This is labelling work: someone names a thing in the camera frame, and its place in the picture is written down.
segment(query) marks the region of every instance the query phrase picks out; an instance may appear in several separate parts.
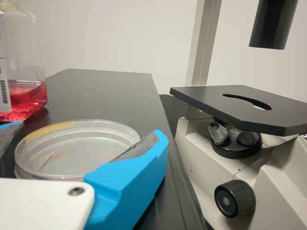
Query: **black cylinder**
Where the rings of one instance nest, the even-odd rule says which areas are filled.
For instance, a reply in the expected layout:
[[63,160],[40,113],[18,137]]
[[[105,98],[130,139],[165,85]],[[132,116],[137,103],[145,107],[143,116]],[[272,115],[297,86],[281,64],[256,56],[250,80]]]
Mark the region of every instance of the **black cylinder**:
[[298,0],[259,0],[249,46],[284,49]]

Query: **white wall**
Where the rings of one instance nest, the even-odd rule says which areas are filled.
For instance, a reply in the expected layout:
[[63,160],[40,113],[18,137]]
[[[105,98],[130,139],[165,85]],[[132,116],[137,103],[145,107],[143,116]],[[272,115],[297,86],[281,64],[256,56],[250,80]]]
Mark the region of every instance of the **white wall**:
[[307,0],[299,0],[285,50],[249,47],[259,0],[222,0],[208,85],[245,84],[307,102]]
[[46,76],[66,68],[146,72],[185,84],[196,0],[17,0],[41,25]]

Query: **yellow label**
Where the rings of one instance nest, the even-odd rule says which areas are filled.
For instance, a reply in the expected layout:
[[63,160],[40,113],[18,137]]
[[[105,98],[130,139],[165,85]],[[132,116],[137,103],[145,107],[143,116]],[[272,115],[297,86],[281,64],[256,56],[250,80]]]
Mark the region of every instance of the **yellow label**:
[[59,129],[63,129],[63,128],[72,128],[75,126],[74,122],[61,122],[61,123],[57,123],[54,125],[49,125],[43,128],[38,129],[37,131],[34,131],[33,133],[30,133],[26,138],[25,141],[29,142],[32,141],[36,138],[41,137],[42,135],[55,131],[55,130],[59,130]]

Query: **red liquid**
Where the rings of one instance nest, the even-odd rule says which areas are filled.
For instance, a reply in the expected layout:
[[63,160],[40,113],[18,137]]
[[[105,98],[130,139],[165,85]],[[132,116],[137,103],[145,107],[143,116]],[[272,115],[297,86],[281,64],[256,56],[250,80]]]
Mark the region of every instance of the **red liquid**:
[[24,121],[47,103],[46,83],[9,80],[12,112],[0,113],[0,121]]

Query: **black tabletop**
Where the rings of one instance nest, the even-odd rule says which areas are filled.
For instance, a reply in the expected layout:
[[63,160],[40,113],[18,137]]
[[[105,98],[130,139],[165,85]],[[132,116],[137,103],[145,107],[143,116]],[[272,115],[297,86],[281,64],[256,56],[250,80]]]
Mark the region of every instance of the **black tabletop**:
[[107,119],[155,129],[169,139],[164,181],[135,229],[207,229],[150,74],[67,69],[47,79],[45,109],[25,123],[26,133],[72,119]]
[[307,132],[307,103],[248,86],[175,87],[170,94],[245,131],[278,136]]

